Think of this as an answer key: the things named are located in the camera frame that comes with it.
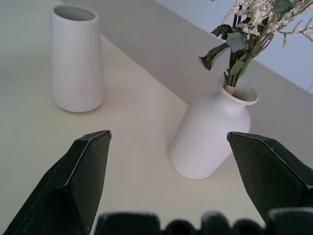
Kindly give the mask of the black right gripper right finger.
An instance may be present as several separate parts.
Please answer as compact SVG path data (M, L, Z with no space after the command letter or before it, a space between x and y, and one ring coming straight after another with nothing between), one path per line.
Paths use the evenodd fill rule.
M227 141L262 219L276 208L312 207L313 170L280 142L241 132L229 132Z

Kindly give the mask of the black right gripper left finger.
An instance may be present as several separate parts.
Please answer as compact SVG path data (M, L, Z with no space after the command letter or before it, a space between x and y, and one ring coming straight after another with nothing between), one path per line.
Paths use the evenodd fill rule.
M75 140L41 178L6 235L88 235L96 217L112 134L102 130Z

